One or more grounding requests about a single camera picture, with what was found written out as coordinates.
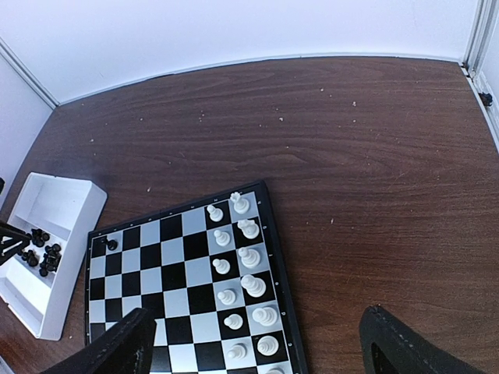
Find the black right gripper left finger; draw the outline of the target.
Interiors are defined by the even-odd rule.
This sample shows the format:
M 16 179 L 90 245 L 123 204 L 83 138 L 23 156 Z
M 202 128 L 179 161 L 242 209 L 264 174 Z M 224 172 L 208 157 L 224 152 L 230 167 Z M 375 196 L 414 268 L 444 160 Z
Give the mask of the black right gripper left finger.
M 135 308 L 96 341 L 45 372 L 148 373 L 155 331 L 153 313 Z

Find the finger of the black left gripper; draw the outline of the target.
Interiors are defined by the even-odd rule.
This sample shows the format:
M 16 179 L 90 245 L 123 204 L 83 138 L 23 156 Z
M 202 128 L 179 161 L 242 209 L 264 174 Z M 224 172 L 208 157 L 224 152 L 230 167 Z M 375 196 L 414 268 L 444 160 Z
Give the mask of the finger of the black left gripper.
M 31 242 L 31 234 L 1 221 L 1 261 L 2 266 L 14 255 L 21 253 Z

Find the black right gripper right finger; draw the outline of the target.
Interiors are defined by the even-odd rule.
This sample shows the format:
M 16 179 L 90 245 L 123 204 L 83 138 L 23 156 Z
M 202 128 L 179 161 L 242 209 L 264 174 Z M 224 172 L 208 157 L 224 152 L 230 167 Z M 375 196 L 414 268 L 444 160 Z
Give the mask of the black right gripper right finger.
M 359 337 L 366 373 L 480 373 L 431 344 L 380 305 L 365 309 Z

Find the black pawn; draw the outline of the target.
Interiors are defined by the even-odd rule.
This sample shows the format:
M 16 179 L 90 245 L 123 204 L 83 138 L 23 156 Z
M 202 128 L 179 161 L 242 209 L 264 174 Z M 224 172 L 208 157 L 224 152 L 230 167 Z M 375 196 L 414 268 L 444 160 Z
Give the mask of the black pawn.
M 101 244 L 109 251 L 115 251 L 118 248 L 118 242 L 115 239 L 102 238 Z

